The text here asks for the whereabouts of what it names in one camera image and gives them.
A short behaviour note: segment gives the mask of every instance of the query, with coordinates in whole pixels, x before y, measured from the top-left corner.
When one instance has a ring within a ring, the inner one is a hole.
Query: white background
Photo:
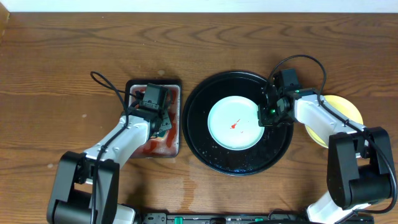
[[[398,12],[398,0],[0,0],[10,12]]]

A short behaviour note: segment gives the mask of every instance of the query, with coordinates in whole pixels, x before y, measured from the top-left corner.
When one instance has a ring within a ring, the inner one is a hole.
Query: white plate
[[[255,145],[264,134],[258,125],[257,105],[242,96],[221,99],[210,110],[207,126],[211,137],[230,150],[244,150]]]

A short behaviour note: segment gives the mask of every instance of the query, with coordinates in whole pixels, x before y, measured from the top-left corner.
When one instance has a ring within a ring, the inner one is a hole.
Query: black container
[[[285,154],[293,126],[265,128],[261,140],[242,151],[220,146],[208,129],[208,115],[215,103],[228,96],[243,96],[258,105],[264,100],[261,87],[266,84],[267,80],[255,73],[231,71],[207,78],[192,91],[184,106],[182,129],[199,160],[224,174],[249,175],[270,168]]]

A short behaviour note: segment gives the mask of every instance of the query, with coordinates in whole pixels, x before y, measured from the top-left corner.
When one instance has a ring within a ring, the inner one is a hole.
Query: white backdrop
[[[10,12],[398,12],[398,0],[0,0]]]

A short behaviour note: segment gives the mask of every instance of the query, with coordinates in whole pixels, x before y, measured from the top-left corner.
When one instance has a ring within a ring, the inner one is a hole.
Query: green object
[[[182,224],[182,217],[175,217],[174,218],[174,224]]]

